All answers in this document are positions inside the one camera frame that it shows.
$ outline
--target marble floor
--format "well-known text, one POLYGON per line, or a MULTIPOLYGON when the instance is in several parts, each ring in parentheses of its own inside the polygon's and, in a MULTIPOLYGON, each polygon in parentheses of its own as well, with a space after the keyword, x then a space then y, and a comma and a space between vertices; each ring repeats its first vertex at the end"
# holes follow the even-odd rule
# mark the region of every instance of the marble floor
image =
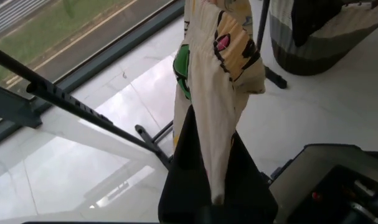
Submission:
MULTIPOLYGON (((260 4, 253 1, 254 15, 260 4)), ((182 37, 180 18, 73 95, 135 136, 136 124, 156 134, 173 117, 171 63, 182 37)), ((290 87, 267 82, 267 92, 250 98, 239 122, 260 170, 271 174, 309 143, 378 151, 378 29, 314 77, 284 72, 267 33, 262 57, 290 87)), ((157 221, 167 171, 154 155, 59 108, 42 120, 40 128, 23 128, 0 144, 0 223, 157 221)), ((171 153, 172 137, 160 146, 171 153)))

